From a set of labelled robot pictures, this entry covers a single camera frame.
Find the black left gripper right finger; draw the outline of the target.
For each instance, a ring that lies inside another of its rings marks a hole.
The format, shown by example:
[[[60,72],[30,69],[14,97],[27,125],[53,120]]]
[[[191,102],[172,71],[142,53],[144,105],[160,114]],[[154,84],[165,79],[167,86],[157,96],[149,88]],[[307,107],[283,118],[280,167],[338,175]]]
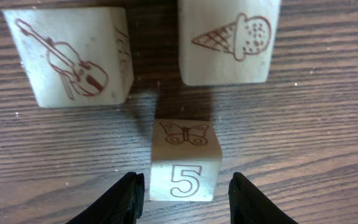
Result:
[[[240,172],[233,173],[228,195],[231,224],[298,224]]]

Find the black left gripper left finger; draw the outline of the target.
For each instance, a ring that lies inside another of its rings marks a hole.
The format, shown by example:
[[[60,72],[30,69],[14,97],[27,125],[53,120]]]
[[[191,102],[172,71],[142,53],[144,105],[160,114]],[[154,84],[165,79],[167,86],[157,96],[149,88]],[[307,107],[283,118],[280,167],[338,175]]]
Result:
[[[67,224],[136,224],[144,207],[144,174],[128,172]]]

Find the wooden block green bottom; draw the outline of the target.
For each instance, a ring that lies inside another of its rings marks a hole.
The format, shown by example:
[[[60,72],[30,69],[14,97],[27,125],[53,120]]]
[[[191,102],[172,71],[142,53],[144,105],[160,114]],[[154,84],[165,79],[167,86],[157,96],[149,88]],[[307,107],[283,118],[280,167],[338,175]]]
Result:
[[[7,9],[2,13],[41,108],[126,101],[134,72],[124,8]]]

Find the wooden block red edge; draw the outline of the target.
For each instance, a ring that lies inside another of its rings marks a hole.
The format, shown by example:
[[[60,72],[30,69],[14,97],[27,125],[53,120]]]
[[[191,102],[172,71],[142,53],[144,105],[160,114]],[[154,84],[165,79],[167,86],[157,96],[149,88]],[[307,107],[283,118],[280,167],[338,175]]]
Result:
[[[179,68],[188,86],[267,81],[281,0],[179,0]]]

